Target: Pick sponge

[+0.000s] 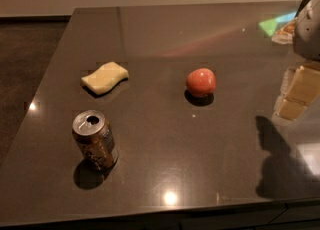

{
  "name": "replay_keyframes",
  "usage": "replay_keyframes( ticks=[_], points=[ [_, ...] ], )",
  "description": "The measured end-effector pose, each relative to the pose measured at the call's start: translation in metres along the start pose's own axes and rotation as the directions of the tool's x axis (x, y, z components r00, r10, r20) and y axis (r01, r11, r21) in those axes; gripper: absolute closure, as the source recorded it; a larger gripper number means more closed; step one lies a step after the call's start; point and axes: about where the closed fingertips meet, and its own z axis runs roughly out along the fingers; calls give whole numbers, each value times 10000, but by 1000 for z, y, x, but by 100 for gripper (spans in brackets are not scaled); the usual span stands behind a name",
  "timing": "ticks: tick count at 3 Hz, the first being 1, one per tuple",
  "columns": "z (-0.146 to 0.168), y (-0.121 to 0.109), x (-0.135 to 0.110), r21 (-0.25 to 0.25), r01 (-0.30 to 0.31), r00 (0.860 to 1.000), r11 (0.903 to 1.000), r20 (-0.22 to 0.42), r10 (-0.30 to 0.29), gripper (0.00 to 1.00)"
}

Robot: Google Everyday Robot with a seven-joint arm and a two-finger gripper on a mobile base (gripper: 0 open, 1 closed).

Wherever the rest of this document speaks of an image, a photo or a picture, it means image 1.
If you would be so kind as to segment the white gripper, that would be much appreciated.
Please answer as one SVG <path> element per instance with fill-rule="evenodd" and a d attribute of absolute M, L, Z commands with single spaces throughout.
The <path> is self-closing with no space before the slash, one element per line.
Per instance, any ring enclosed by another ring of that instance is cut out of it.
<path fill-rule="evenodd" d="M 296 13 L 294 52 L 309 60 L 284 75 L 274 111 L 293 121 L 320 96 L 320 0 L 302 0 Z"/>

